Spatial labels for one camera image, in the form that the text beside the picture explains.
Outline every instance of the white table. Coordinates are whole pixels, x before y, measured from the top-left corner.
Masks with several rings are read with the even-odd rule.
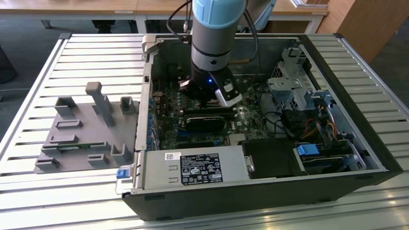
[[[140,98],[141,35],[75,34],[57,41],[0,143],[0,229],[365,230],[408,225],[408,108],[342,39],[332,35],[309,38],[401,164],[401,175],[334,202],[144,222],[115,193],[115,169],[32,174],[57,96],[87,103],[92,99],[85,84],[100,81],[111,101],[125,95]],[[313,74],[325,88],[318,73]]]

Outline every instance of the metal bracket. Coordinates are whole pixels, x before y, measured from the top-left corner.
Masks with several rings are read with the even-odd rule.
[[[156,35],[145,35],[141,39],[141,51],[144,54],[151,54],[157,50]]]
[[[301,88],[302,85],[298,79],[271,78],[268,80],[268,87],[271,90],[288,91]]]

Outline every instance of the yellow wire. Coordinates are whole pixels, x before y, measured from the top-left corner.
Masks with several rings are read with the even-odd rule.
[[[304,137],[301,137],[301,139],[309,137],[316,131],[317,131],[317,128],[314,128],[308,134],[305,134]]]

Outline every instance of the barcode sticker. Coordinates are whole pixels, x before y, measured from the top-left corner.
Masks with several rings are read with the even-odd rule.
[[[133,11],[115,11],[115,13],[133,13]]]
[[[179,160],[180,159],[180,152],[167,152],[165,153],[165,160]]]

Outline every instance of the warning label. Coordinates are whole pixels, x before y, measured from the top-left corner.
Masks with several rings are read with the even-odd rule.
[[[181,184],[223,182],[219,153],[180,156]]]

